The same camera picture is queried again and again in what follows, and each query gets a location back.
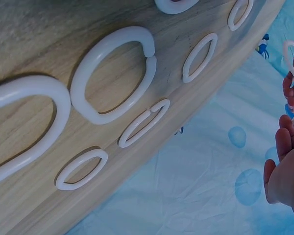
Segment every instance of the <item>wood grain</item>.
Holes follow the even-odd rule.
[[[158,59],[150,88],[125,115],[92,125],[74,109],[62,135],[38,160],[0,183],[0,235],[63,234],[146,162],[254,50],[285,0],[255,0],[247,21],[235,32],[227,26],[234,0],[201,0],[178,15],[160,12],[153,0],[0,0],[0,82],[24,74],[48,74],[68,88],[83,55],[116,29],[139,25],[155,39]],[[218,45],[208,67],[183,84],[182,67],[192,48],[215,32]],[[205,54],[193,63],[194,70]],[[145,73],[138,43],[114,50],[93,73],[86,97],[100,112],[119,105]],[[158,100],[171,107],[144,137],[126,149],[116,141],[128,124]],[[34,96],[0,109],[0,164],[28,148],[45,132],[55,110],[50,99]],[[59,171],[88,148],[109,154],[101,173],[75,191],[59,191]],[[96,166],[92,160],[70,182]]]

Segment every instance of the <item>blue polka dot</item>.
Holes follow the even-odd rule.
[[[285,109],[286,114],[287,114],[290,118],[293,118],[293,117],[294,117],[294,113],[292,113],[292,111],[290,110],[288,104],[286,104],[286,105],[284,106],[284,109]]]
[[[262,174],[259,171],[255,169],[245,170],[235,182],[237,200],[245,206],[251,206],[258,200],[262,186]]]
[[[238,147],[243,148],[246,144],[246,132],[239,126],[235,126],[229,130],[229,139],[231,143]]]
[[[266,151],[265,159],[266,160],[268,160],[268,159],[274,160],[276,165],[279,163],[279,158],[278,158],[278,154],[276,151],[276,147],[271,147],[270,149],[268,149]]]

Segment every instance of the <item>large white ring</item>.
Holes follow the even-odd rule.
[[[0,108],[31,95],[50,97],[57,108],[54,122],[42,139],[25,153],[0,166],[0,181],[35,161],[49,149],[62,133],[70,115],[71,100],[68,89],[52,77],[27,76],[0,86]]]
[[[96,168],[93,169],[88,175],[86,175],[83,179],[73,184],[64,182],[65,179],[68,177],[68,175],[71,172],[73,172],[78,166],[90,160],[91,158],[95,158],[95,157],[99,157],[101,158],[101,160],[99,164],[96,166]],[[83,185],[85,185],[87,182],[91,181],[91,179],[93,179],[103,169],[107,161],[108,161],[108,154],[102,149],[90,150],[89,152],[82,154],[78,158],[74,159],[71,163],[69,163],[57,177],[55,185],[60,190],[78,189],[82,187]]]
[[[178,14],[190,9],[194,6],[199,0],[155,0],[155,3],[160,11],[166,14]]]
[[[85,99],[87,82],[99,63],[115,48],[132,41],[140,42],[146,59],[146,73],[138,88],[119,107],[99,114]],[[143,27],[131,26],[119,29],[97,43],[79,64],[72,81],[71,100],[74,108],[93,124],[106,124],[128,111],[145,93],[156,73],[157,59],[152,34]]]
[[[210,41],[211,41],[211,44],[210,44],[209,51],[208,51],[206,58],[199,65],[199,67],[195,70],[195,72],[193,72],[191,75],[189,75],[190,67],[191,67],[191,64],[194,61],[195,57],[200,52],[200,50]],[[189,82],[193,81],[204,70],[204,68],[207,66],[207,64],[209,63],[209,61],[211,60],[211,58],[215,52],[217,42],[218,42],[217,34],[211,33],[211,34],[208,34],[206,37],[204,37],[194,47],[194,49],[191,51],[191,53],[187,57],[187,59],[184,63],[184,66],[183,66],[183,82],[184,83],[189,83]]]
[[[126,148],[129,147],[131,144],[136,142],[140,137],[142,137],[147,131],[149,131],[167,112],[170,107],[170,101],[168,99],[161,100],[157,104],[153,105],[150,110],[146,110],[142,114],[140,114],[133,122],[126,128],[119,140],[119,147]],[[136,127],[139,126],[146,118],[151,115],[151,112],[155,113],[159,109],[161,111],[157,114],[157,116],[150,121],[142,130],[132,136],[129,140],[129,136],[133,133]]]
[[[246,11],[244,12],[244,14],[242,15],[242,17],[239,19],[239,21],[234,24],[234,19],[235,16],[237,14],[237,12],[239,11],[239,9],[243,6],[244,2],[248,1],[248,6]],[[247,19],[247,17],[249,16],[252,8],[254,5],[254,0],[237,0],[237,2],[234,4],[231,13],[229,15],[229,18],[227,20],[227,23],[229,25],[229,28],[231,31],[235,31],[237,30],[239,27],[242,26],[242,24],[244,23],[244,21]]]

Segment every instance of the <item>light blue cloth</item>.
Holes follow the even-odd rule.
[[[269,61],[282,76],[286,76],[289,70],[283,59],[283,43],[286,40],[294,41],[294,0],[286,0],[268,34],[270,36],[267,47],[270,55]],[[294,47],[290,47],[289,56],[293,58]]]
[[[67,235],[294,235],[270,205],[265,160],[284,113],[283,77],[254,52],[178,134]]]

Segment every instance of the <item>wooden surface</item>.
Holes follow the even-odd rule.
[[[153,0],[0,0],[0,81],[43,73],[69,87],[83,54],[103,36],[129,25],[152,32],[158,59],[154,81],[129,112],[98,126],[72,109],[57,142],[38,160],[0,183],[0,235],[63,234],[81,220],[223,85],[254,50],[284,1],[255,0],[247,21],[231,32],[227,17],[234,0],[200,0],[178,15],[160,12]],[[213,60],[197,79],[183,84],[181,72],[187,55],[211,32],[219,36]],[[87,99],[101,112],[112,109],[139,84],[145,67],[138,43],[121,46],[93,73]],[[136,144],[118,148],[116,140],[125,127],[164,97],[171,100],[171,107],[162,120]],[[39,139],[53,112],[51,100],[40,96],[1,108],[0,164]],[[59,171],[85,149],[97,146],[109,154],[103,171],[78,190],[56,190],[54,180]],[[69,181],[80,179],[97,163],[88,162]]]

